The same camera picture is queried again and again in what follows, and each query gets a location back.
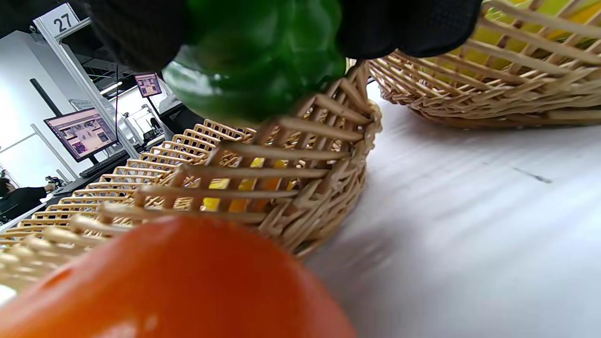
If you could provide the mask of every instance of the white wall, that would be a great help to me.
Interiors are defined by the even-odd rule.
[[[54,114],[29,79],[37,79],[63,113],[73,111],[68,99],[77,98],[71,95],[79,95],[78,88],[75,80],[68,76],[67,70],[55,55],[35,47],[34,51],[37,49],[41,51],[34,53],[31,49],[32,43],[34,42],[29,34],[23,32],[13,32],[0,40],[0,114],[2,117],[0,147],[6,149],[31,134],[33,129],[30,124],[34,123],[69,167],[75,173],[80,173],[90,167],[91,162],[89,160],[75,162],[43,122]],[[42,65],[40,59],[48,59],[44,61],[46,67]],[[56,169],[60,169],[69,179],[73,179],[41,140],[36,138],[0,154],[0,163],[22,186],[42,186],[45,184],[45,176],[56,176]]]
[[[61,60],[59,60],[58,56],[54,54],[52,48],[50,48],[45,41],[35,42],[31,37],[26,38],[25,36],[23,36],[23,39],[36,59],[38,59],[41,66],[44,67],[45,71],[48,72],[48,75],[50,75],[54,83],[56,83],[58,89],[63,93],[63,95],[65,95],[67,99],[88,98],[84,90],[81,89],[77,82],[73,80],[67,69],[63,66]],[[72,55],[74,60],[77,60],[67,45],[63,45],[63,48],[67,51],[67,53]],[[85,74],[83,67],[81,67],[81,72]],[[71,108],[70,111],[63,111],[62,113],[66,114],[73,111],[75,110]]]

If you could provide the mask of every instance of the white table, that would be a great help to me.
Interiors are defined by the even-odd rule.
[[[361,338],[601,336],[601,128],[384,131],[345,228],[308,262]]]

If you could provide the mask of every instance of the metal pole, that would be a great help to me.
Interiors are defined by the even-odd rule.
[[[63,160],[63,158],[61,157],[61,155],[51,145],[50,141],[48,141],[48,139],[44,135],[42,135],[42,133],[40,132],[40,130],[38,129],[38,127],[36,127],[35,124],[33,124],[33,123],[31,124],[31,127],[35,130],[35,133],[41,138],[41,140],[44,141],[44,143],[46,143],[46,145],[48,146],[48,148],[50,148],[50,151],[54,154],[54,156],[56,156],[56,158],[58,158],[58,160],[61,161],[61,163],[65,166],[65,168],[69,171],[69,173],[71,175],[73,175],[73,178],[77,179],[79,177],[79,175],[75,174],[75,171],[73,171],[73,169],[71,169],[71,167],[69,167],[69,164],[67,164],[65,162],[65,160]]]
[[[19,143],[21,143],[21,142],[24,142],[24,141],[26,141],[27,139],[29,139],[29,138],[31,138],[31,137],[34,137],[35,135],[36,135],[36,133],[34,132],[34,133],[32,133],[32,134],[30,134],[30,135],[26,136],[25,138],[22,138],[21,140],[19,140],[19,141],[16,141],[15,143],[11,144],[10,146],[8,146],[8,147],[6,147],[6,148],[2,148],[2,150],[0,150],[0,154],[1,154],[1,153],[4,153],[4,152],[5,152],[5,151],[7,151],[8,149],[10,149],[10,148],[12,148],[12,147],[16,146],[17,144],[19,144]]]
[[[65,177],[65,175],[60,169],[56,169],[56,173],[63,179],[63,181],[65,181],[65,183],[69,182],[69,180]]]
[[[121,145],[127,151],[127,154],[129,154],[131,158],[138,158],[138,152],[132,146],[132,144],[129,143],[129,140],[125,137],[125,134],[123,134],[123,132],[119,128],[115,129],[115,126],[112,123],[110,123],[110,121],[113,121],[113,117],[109,115],[107,110],[102,105],[102,101],[100,100],[100,92],[98,91],[98,88],[96,88],[92,84],[92,81],[90,81],[89,78],[86,78],[79,71],[73,60],[71,60],[71,58],[69,57],[69,54],[52,36],[48,28],[44,26],[43,21],[39,17],[34,20],[34,24],[38,28],[42,36],[46,39],[50,48],[52,48],[54,53],[58,56],[58,59],[61,60],[62,64],[65,66],[69,74],[71,74],[71,77],[77,82],[78,86],[80,86],[81,89],[83,89],[84,92],[88,95],[90,101],[92,101],[92,104],[94,105],[96,110],[98,110],[100,115],[105,119],[106,124],[108,124],[109,128],[111,128],[111,130],[117,135]],[[89,24],[90,20],[83,20],[77,25],[77,29],[81,29]]]

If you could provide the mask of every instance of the yellow fruit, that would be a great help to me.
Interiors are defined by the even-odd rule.
[[[263,158],[255,158],[251,164],[251,167],[253,167],[253,168],[262,167],[264,161],[265,161],[265,159],[263,159]],[[286,163],[282,160],[278,160],[275,162],[274,167],[275,168],[285,168]],[[215,181],[211,182],[211,184],[209,185],[209,189],[225,189],[225,188],[227,188],[229,182],[230,182],[229,179],[215,180]],[[242,183],[240,183],[240,185],[238,186],[238,190],[247,190],[247,191],[253,190],[253,188],[255,186],[255,182],[256,182],[255,179],[242,180]],[[268,179],[265,189],[266,190],[276,190],[278,185],[279,185],[279,179]],[[288,189],[292,189],[292,186],[293,186],[292,183],[289,184]],[[246,204],[248,202],[249,202],[249,200],[233,200],[230,205],[230,211],[231,212],[242,212],[246,209]],[[262,210],[266,204],[267,204],[267,200],[260,200],[257,203],[256,210],[257,211]],[[217,211],[217,208],[219,206],[219,199],[218,198],[205,198],[203,200],[203,205],[204,205],[205,210],[207,210],[207,211]]]
[[[542,3],[541,7],[537,10],[537,12],[546,14],[548,16],[557,16],[558,13],[570,1],[571,0],[545,1]],[[510,0],[510,2],[516,8],[526,9],[526,8],[528,8],[528,6],[530,6],[530,3],[532,3],[532,0]],[[566,17],[566,19],[571,22],[583,25],[589,19],[591,19],[599,10],[601,10],[601,0],[582,1],[582,3],[579,4],[579,6],[577,8],[572,10],[572,12]],[[515,18],[513,16],[506,15],[504,12],[499,11],[496,8],[491,8],[488,11],[488,13],[486,13],[486,19],[488,19],[490,21],[502,22],[507,25],[511,25],[515,21]],[[541,30],[541,28],[542,28],[541,25],[527,22],[527,23],[524,23],[524,25],[522,25],[521,30],[536,34]],[[474,32],[472,39],[492,45],[492,46],[496,46],[499,43],[502,36],[503,36],[503,34],[501,34],[501,33],[492,31],[491,29],[485,28],[483,26],[479,26],[479,27],[477,27],[476,32]],[[565,31],[556,30],[556,31],[552,31],[551,33],[549,33],[547,35],[547,38],[552,41],[557,41],[566,36],[569,36],[569,33],[565,32]],[[504,49],[508,50],[508,51],[513,51],[513,52],[521,52],[524,49],[524,47],[526,47],[526,45],[527,44],[523,41],[516,40],[515,38],[510,38],[507,41]],[[459,51],[460,51],[460,48],[450,52],[450,54],[458,55]],[[489,54],[475,51],[472,49],[467,49],[467,51],[465,51],[463,54],[463,58],[466,60],[472,61],[473,63],[485,64],[486,60],[489,59]],[[501,70],[501,69],[507,67],[510,63],[511,62],[509,62],[507,60],[495,58],[493,63],[490,64],[489,67],[496,69],[496,70]],[[439,64],[447,69],[454,68],[454,66],[448,62],[439,62]],[[459,70],[459,72],[461,74],[464,74],[464,75],[467,75],[470,77],[474,77],[476,75],[474,72],[471,72],[469,70],[461,69],[461,70]],[[433,71],[428,70],[428,71],[426,71],[426,73],[432,75]],[[441,75],[437,75],[436,78],[438,78],[444,82],[450,82],[450,79],[448,79],[444,76],[441,76]]]

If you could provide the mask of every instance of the computer monitor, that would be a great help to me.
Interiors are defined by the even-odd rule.
[[[111,128],[94,108],[49,118],[44,122],[77,162],[117,142]]]
[[[142,97],[149,97],[163,92],[160,89],[159,79],[155,73],[136,75],[136,83]]]

